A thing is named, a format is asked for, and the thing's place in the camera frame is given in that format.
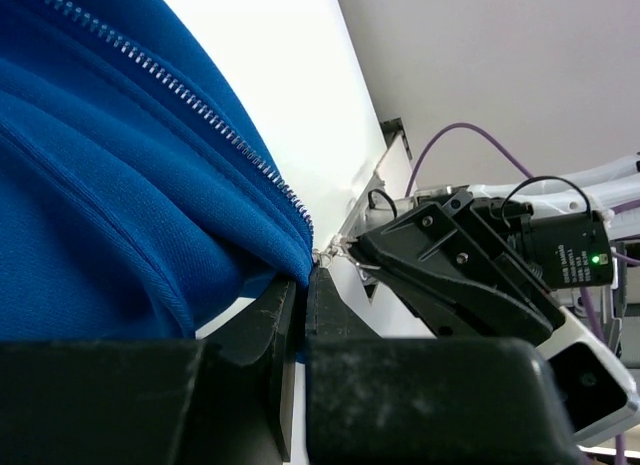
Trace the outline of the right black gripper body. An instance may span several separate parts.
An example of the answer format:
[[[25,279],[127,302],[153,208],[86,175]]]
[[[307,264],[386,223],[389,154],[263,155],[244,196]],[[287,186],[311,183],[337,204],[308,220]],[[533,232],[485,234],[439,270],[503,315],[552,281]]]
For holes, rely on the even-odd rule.
[[[603,215],[594,210],[538,217],[529,202],[460,189],[449,196],[477,213],[553,291],[608,286],[614,259]]]

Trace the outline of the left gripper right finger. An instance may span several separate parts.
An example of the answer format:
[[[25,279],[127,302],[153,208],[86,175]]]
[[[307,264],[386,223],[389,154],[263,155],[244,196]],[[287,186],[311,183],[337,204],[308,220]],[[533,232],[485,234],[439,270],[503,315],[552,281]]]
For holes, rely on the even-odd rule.
[[[305,323],[313,464],[579,464],[553,373],[504,338],[383,338],[312,272]]]

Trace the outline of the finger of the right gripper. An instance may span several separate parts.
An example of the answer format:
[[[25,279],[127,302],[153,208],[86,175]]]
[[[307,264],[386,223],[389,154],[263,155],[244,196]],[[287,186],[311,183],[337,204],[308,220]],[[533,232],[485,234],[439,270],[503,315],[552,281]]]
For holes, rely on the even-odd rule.
[[[478,335],[542,343],[553,333],[548,319],[499,290],[451,275],[413,273],[395,259],[379,262],[360,244],[348,251],[439,338]]]
[[[404,215],[362,235],[367,264],[418,285],[495,283],[495,267],[479,245],[471,199],[424,200]]]

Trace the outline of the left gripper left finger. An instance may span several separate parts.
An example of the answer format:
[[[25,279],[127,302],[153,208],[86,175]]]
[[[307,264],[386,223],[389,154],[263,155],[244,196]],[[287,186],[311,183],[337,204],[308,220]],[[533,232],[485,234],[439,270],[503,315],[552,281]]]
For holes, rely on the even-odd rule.
[[[296,285],[276,279],[200,340],[5,342],[5,464],[281,464]]]

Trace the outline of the metal zipper pull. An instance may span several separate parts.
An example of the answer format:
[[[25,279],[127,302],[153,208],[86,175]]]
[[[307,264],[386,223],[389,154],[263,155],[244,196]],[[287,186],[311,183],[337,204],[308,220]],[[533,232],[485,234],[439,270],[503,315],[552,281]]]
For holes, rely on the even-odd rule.
[[[314,249],[312,251],[313,262],[320,268],[328,268],[335,258],[344,258],[354,262],[354,257],[350,253],[350,248],[357,239],[354,237],[335,235],[329,245],[323,250]]]

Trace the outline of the blue zip-up jacket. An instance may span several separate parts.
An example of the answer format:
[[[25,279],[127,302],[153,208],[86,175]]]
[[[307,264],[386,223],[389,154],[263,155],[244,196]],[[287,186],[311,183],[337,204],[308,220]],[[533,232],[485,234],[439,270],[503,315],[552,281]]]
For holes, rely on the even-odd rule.
[[[310,215],[164,0],[1,0],[1,337],[193,338]]]

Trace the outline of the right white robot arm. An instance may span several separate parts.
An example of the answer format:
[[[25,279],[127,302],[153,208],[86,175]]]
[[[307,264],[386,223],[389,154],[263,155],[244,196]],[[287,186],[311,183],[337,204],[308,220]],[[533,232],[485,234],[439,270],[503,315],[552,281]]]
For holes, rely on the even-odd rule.
[[[639,160],[511,185],[418,190],[343,242],[435,335],[549,339],[560,290],[606,286],[610,245],[639,234]]]

